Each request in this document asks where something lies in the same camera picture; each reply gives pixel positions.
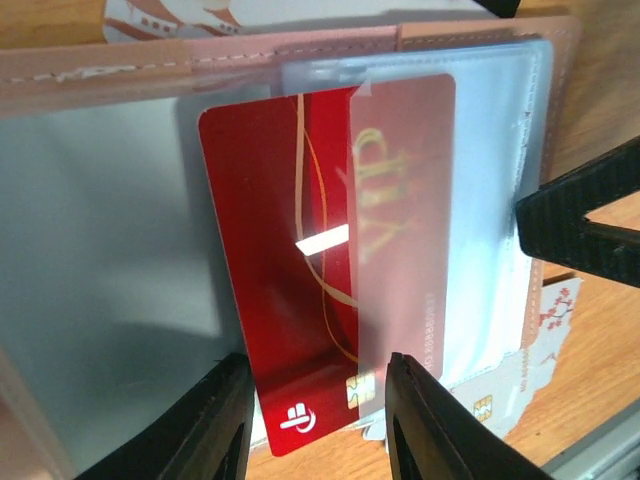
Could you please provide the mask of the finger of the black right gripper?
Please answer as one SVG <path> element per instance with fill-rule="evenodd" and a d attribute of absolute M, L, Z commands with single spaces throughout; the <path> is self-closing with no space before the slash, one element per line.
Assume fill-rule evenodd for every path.
<path fill-rule="evenodd" d="M 639 286 L 639 232 L 587 214 L 639 191 L 637 137 L 544 184 L 515 204 L 522 251 L 547 262 Z"/>

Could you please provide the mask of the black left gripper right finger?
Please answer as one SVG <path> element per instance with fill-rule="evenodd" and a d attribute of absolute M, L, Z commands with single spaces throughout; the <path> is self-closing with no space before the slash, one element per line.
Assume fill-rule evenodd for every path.
<path fill-rule="evenodd" d="M 482 425 L 415 358 L 394 352 L 385 382 L 391 474 L 409 479 L 548 479 Z"/>

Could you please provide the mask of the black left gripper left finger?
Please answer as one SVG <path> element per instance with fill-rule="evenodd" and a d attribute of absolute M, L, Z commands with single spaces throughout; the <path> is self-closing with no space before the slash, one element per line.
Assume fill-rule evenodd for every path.
<path fill-rule="evenodd" d="M 243 479 L 254 416 L 247 356 L 231 353 L 80 479 Z"/>

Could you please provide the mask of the pink leather card holder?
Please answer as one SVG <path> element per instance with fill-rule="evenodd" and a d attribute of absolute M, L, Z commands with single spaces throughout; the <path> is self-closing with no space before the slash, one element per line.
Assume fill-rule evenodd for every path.
<path fill-rule="evenodd" d="M 1 54 L 1 475 L 71 479 L 239 352 L 286 455 L 536 339 L 514 205 L 553 154 L 568 16 Z"/>

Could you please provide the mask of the red VIP card inserted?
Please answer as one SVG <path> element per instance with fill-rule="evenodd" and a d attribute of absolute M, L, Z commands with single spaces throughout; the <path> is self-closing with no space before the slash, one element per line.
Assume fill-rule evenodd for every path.
<path fill-rule="evenodd" d="M 257 395 L 338 355 L 442 371 L 456 84 L 444 73 L 198 121 Z"/>

